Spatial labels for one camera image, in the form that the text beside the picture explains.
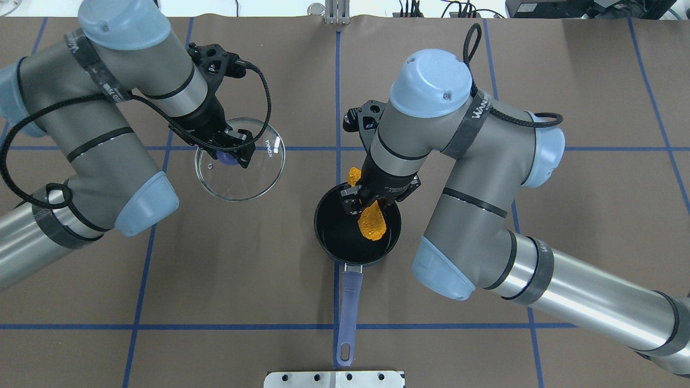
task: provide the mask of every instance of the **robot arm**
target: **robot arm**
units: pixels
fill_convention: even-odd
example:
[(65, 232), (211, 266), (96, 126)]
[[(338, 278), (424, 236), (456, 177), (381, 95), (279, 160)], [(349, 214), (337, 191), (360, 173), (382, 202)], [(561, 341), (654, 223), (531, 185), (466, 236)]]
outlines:
[(454, 55), (422, 50), (406, 60), (387, 104), (349, 110), (346, 129), (357, 124), (367, 156), (344, 203), (368, 206), (369, 191), (396, 198), (439, 150), (457, 161), (412, 265), (422, 284), (456, 300), (475, 287), (491, 290), (690, 376), (690, 298), (650, 291), (503, 227), (519, 187), (541, 185), (559, 164), (564, 137), (553, 126), (534, 128), (544, 125), (539, 117), (481, 90), (472, 96), (472, 85)]
[[(218, 45), (186, 50), (150, 0), (85, 0), (79, 22), (82, 28), (64, 42), (0, 70), (0, 115), (17, 128), (29, 113), (89, 96), (22, 129), (51, 136), (76, 174), (25, 194), (0, 217), (0, 291), (110, 229), (136, 235), (177, 209), (165, 173), (114, 103), (147, 101), (174, 119), (180, 137), (214, 158), (225, 151), (223, 157), (247, 167), (254, 150), (251, 133), (226, 125), (215, 96), (223, 76), (242, 77), (253, 65)], [(136, 88), (147, 99), (130, 92)], [(14, 129), (3, 144), (3, 161)]]

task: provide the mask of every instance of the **cable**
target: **cable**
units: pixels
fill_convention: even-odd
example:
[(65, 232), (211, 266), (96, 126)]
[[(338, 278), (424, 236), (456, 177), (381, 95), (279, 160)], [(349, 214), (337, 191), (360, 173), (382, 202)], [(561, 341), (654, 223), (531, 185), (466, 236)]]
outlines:
[(241, 146), (234, 146), (234, 147), (218, 147), (213, 144), (207, 143), (204, 140), (201, 140), (200, 138), (192, 135), (191, 132), (187, 131), (186, 129), (182, 128), (181, 125), (179, 125), (172, 117), (168, 116), (162, 109), (154, 105), (151, 101), (148, 101), (147, 99), (140, 97), (138, 95), (134, 95), (130, 93), (130, 96), (132, 96), (132, 99), (136, 99), (137, 101), (143, 102), (146, 104), (149, 108), (153, 109), (156, 113), (161, 115), (165, 120), (167, 120), (170, 123), (170, 129), (172, 129), (175, 134), (178, 136), (184, 138), (185, 136), (192, 139), (197, 145), (208, 148), (213, 151), (221, 151), (221, 152), (230, 152), (230, 151), (237, 151), (241, 148), (245, 148), (249, 146), (249, 144), (256, 143), (261, 136), (264, 134), (264, 131), (266, 131), (266, 127), (268, 126), (268, 120), (270, 119), (270, 112), (271, 112), (271, 102), (270, 102), (270, 93), (268, 91), (268, 84), (266, 83), (266, 78), (264, 77), (264, 74), (261, 72), (261, 70), (254, 64), (247, 62), (247, 61), (241, 61), (241, 64), (246, 67), (247, 69), (256, 72), (259, 77), (261, 78), (261, 82), (264, 85), (264, 91), (266, 92), (266, 120), (264, 121), (264, 126), (262, 126), (261, 130), (259, 133), (254, 136), (252, 139), (251, 143), (246, 143), (242, 144)]
[[(470, 48), (470, 41), (472, 40), (472, 36), (474, 35), (474, 32), (477, 32), (477, 39), (475, 40), (475, 44), (472, 47), (472, 51), (469, 50)], [(482, 40), (482, 27), (479, 25), (479, 23), (474, 23), (471, 27), (470, 30), (467, 32), (467, 36), (465, 36), (465, 43), (462, 46), (462, 61), (467, 65), (467, 68), (470, 67), (470, 61), (472, 60), (472, 57), (474, 57), (475, 52), (477, 51), (477, 47), (479, 46), (479, 42)], [(474, 82), (474, 79), (472, 79), (472, 87), (470, 89), (470, 94), (472, 97), (474, 97), (477, 94), (478, 88), (477, 85)], [(553, 120), (549, 122), (528, 122), (526, 120), (521, 120), (518, 119), (517, 117), (513, 117), (510, 115), (507, 115), (506, 113), (501, 112), (500, 110), (494, 108), (493, 106), (489, 108), (489, 113), (492, 114), (494, 117), (496, 117), (499, 120), (503, 120), (505, 122), (509, 122), (515, 125), (519, 126), (526, 126), (530, 128), (549, 128), (552, 126), (557, 126), (558, 124), (561, 124), (563, 122), (563, 116), (559, 115), (558, 113), (550, 113), (550, 112), (544, 112), (544, 113), (535, 113), (534, 115), (536, 117), (548, 117)]]
[(474, 17), (477, 17), (477, 12), (479, 12), (479, 11), (489, 11), (489, 12), (493, 12), (493, 14), (496, 15), (496, 16), (498, 16), (500, 19), (505, 19), (505, 17), (504, 17), (502, 14), (500, 14), (500, 13), (494, 11), (494, 10), (489, 10), (489, 9), (487, 9), (487, 8), (480, 8), (480, 9), (478, 9), (478, 10), (474, 10)]
[(17, 10), (17, 8), (19, 8), (19, 6), (21, 5), (21, 3), (22, 3), (23, 1), (24, 1), (24, 0), (18, 0), (18, 2), (14, 5), (14, 8), (13, 8), (13, 9), (11, 9), (11, 10), (9, 10), (8, 12), (5, 12), (5, 13), (3, 13), (3, 14), (0, 14), (0, 17), (7, 16), (7, 15), (11, 14), (12, 12), (14, 12), (15, 10)]
[(64, 196), (64, 201), (60, 202), (59, 204), (51, 204), (49, 202), (43, 202), (41, 200), (37, 200), (34, 198), (32, 195), (24, 193), (17, 184), (12, 180), (10, 176), (10, 171), (8, 170), (7, 167), (7, 154), (10, 152), (10, 144), (14, 140), (14, 137), (17, 136), (17, 133), (27, 126), (29, 123), (33, 122), (34, 120), (43, 117), (44, 115), (47, 115), (48, 113), (58, 110), (60, 108), (64, 108), (65, 106), (69, 105), (74, 105), (74, 104), (80, 104), (82, 102), (89, 102), (89, 101), (97, 101), (99, 99), (106, 99), (106, 96), (102, 93), (99, 93), (97, 95), (88, 95), (88, 96), (82, 96), (82, 97), (76, 97), (72, 99), (66, 99), (65, 101), (60, 101), (58, 103), (55, 103), (47, 108), (43, 108), (39, 110), (38, 112), (29, 115), (28, 117), (25, 117), (22, 119), (20, 122), (17, 123), (17, 125), (13, 126), (12, 129), (10, 129), (7, 132), (7, 136), (5, 137), (5, 140), (2, 143), (2, 147), (0, 148), (0, 175), (2, 175), (2, 179), (7, 185), (8, 188), (19, 198), (21, 198), (23, 201), (28, 202), (32, 205), (41, 207), (41, 208), (48, 208), (48, 209), (58, 209), (58, 208), (63, 208), (67, 207), (71, 201), (72, 201), (72, 190), (70, 190), (69, 187), (67, 187), (64, 184), (60, 183), (51, 183), (52, 188), (58, 188), (62, 191), (62, 194)]
[[(154, 105), (151, 101), (148, 101), (147, 99), (140, 97), (138, 95), (132, 94), (132, 92), (129, 92), (130, 96), (132, 99), (135, 99), (137, 101), (143, 102), (145, 105), (148, 107), (152, 108), (156, 113), (161, 115), (164, 119), (166, 119), (170, 123), (170, 128), (172, 129), (173, 132), (175, 132), (178, 136), (182, 137), (181, 134), (184, 134), (188, 138), (192, 139), (194, 142), (197, 142), (198, 145), (208, 148), (210, 150), (214, 151), (221, 151), (221, 152), (229, 152), (229, 151), (236, 151), (241, 148), (249, 146), (249, 144), (256, 143), (261, 136), (264, 134), (264, 131), (266, 130), (266, 127), (268, 126), (268, 120), (270, 119), (270, 112), (271, 112), (271, 102), (270, 102), (270, 93), (268, 91), (268, 83), (266, 82), (266, 78), (264, 74), (261, 72), (261, 69), (258, 68), (258, 66), (247, 62), (247, 61), (242, 61), (238, 60), (235, 62), (236, 64), (243, 66), (253, 72), (256, 72), (259, 75), (259, 78), (261, 78), (261, 82), (264, 85), (264, 91), (266, 92), (266, 120), (264, 121), (264, 125), (262, 126), (261, 130), (259, 133), (252, 139), (251, 143), (245, 143), (242, 144), (241, 146), (234, 146), (234, 147), (218, 147), (214, 146), (213, 144), (206, 143), (205, 141), (199, 139), (198, 137), (195, 137), (192, 135), (189, 131), (186, 129), (182, 128), (181, 125), (179, 125), (172, 117), (168, 116), (163, 110), (161, 110), (159, 107)], [(13, 126), (8, 132), (7, 135), (5, 136), (5, 139), (2, 143), (2, 146), (0, 147), (0, 175), (2, 176), (3, 181), (7, 185), (7, 187), (19, 198), (21, 198), (24, 202), (28, 202), (32, 205), (41, 207), (41, 208), (47, 208), (47, 209), (59, 209), (59, 208), (64, 208), (69, 206), (69, 204), (72, 201), (72, 190), (67, 187), (65, 184), (58, 184), (58, 183), (51, 183), (46, 185), (47, 190), (52, 190), (52, 189), (59, 189), (63, 193), (64, 200), (63, 202), (60, 202), (58, 204), (51, 204), (49, 202), (43, 202), (41, 200), (38, 200), (34, 198), (32, 195), (25, 193), (23, 190), (21, 190), (17, 184), (14, 182), (12, 177), (10, 176), (10, 171), (7, 167), (7, 154), (10, 152), (10, 145), (12, 144), (12, 141), (14, 138), (17, 136), (17, 133), (27, 126), (29, 123), (33, 122), (34, 120), (43, 117), (44, 115), (47, 115), (48, 113), (51, 113), (54, 110), (58, 110), (60, 108), (64, 108), (65, 106), (69, 105), (74, 105), (74, 104), (80, 104), (83, 102), (89, 102), (89, 101), (97, 101), (100, 99), (106, 99), (106, 96), (102, 93), (96, 94), (96, 95), (88, 95), (88, 96), (82, 96), (82, 97), (76, 97), (72, 99), (66, 99), (64, 101), (57, 102), (47, 108), (43, 108), (39, 110), (36, 113), (33, 113), (24, 119), (22, 119), (20, 122), (17, 123), (17, 125)]]
[(474, 6), (474, 4), (470, 3), (469, 1), (467, 1), (467, 2), (448, 1), (448, 0), (441, 0), (441, 1), (448, 3), (446, 8), (443, 10), (443, 13), (441, 14), (441, 17), (446, 16), (446, 11), (448, 11), (448, 8), (450, 8), (451, 5), (453, 5), (453, 4), (457, 4), (458, 17), (461, 17), (461, 15), (468, 15), (469, 14), (468, 12), (472, 13), (472, 11), (477, 8)]
[(670, 12), (673, 16), (675, 16), (676, 19), (678, 19), (678, 20), (683, 20), (683, 18), (680, 17), (680, 15), (678, 14), (678, 12), (676, 12), (676, 11), (670, 9), (670, 8), (669, 8), (669, 12)]

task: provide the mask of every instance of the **pan handle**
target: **pan handle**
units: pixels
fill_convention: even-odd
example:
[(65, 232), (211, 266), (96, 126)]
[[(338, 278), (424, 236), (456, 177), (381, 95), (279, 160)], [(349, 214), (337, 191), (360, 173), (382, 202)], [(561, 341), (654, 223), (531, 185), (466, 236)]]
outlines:
[(340, 311), (340, 329), (335, 358), (338, 365), (349, 367), (355, 358), (355, 334), (357, 333), (357, 310), (359, 292), (362, 289), (362, 266), (345, 265), (343, 272), (343, 302)]

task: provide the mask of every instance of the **hanging hole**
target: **hanging hole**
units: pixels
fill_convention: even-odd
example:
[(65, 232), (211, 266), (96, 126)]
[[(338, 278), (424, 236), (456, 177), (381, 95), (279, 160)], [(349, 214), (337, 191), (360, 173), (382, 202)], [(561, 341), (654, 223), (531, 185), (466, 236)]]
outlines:
[(340, 359), (347, 361), (350, 359), (350, 344), (345, 342), (340, 348)]

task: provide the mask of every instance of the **light blue joint cap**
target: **light blue joint cap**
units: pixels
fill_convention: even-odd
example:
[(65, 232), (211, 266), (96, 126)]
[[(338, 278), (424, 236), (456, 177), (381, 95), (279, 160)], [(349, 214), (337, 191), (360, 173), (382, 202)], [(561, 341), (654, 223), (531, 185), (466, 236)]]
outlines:
[(455, 54), (427, 48), (412, 54), (391, 86), (391, 103), (400, 112), (428, 119), (457, 110), (467, 101), (472, 74)]
[(84, 0), (79, 7), (84, 34), (113, 50), (141, 50), (161, 43), (170, 22), (151, 0)]
[(465, 274), (424, 236), (412, 262), (412, 273), (420, 283), (450, 299), (465, 300), (475, 290)]
[[(529, 111), (527, 113), (532, 116), (533, 121), (544, 122), (534, 113)], [(529, 176), (522, 184), (524, 187), (539, 187), (549, 180), (565, 151), (565, 136), (561, 128), (557, 126), (535, 128), (535, 136), (534, 162), (532, 162)]]
[[(19, 66), (19, 61), (0, 70), (0, 117), (6, 117), (11, 126), (17, 125), (29, 115), (19, 91), (17, 66)], [(31, 137), (46, 135), (35, 122), (30, 122), (20, 132)]]
[(173, 186), (163, 171), (153, 175), (127, 201), (115, 220), (115, 228), (127, 237), (146, 230), (173, 214), (179, 206)]

